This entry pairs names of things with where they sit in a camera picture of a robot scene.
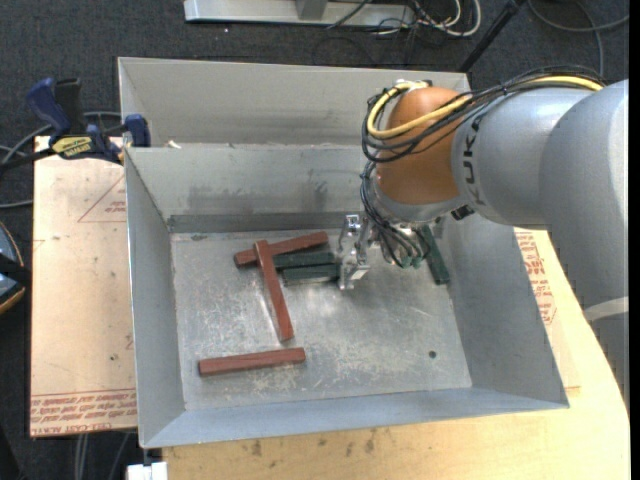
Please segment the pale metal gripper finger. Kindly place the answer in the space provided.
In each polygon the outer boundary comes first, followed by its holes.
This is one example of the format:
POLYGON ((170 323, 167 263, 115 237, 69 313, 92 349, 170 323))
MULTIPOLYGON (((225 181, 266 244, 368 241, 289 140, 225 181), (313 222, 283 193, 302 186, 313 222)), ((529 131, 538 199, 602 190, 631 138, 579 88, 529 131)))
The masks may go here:
POLYGON ((368 261, 368 238, 369 232, 362 231, 358 239, 354 243, 352 256, 354 257, 355 267, 353 268, 353 271, 351 273, 352 281, 362 279, 370 269, 368 261))
POLYGON ((352 277, 358 267, 356 243, 359 235, 360 216, 347 214, 337 242, 337 256, 340 260, 338 285, 341 290, 353 288, 352 277))

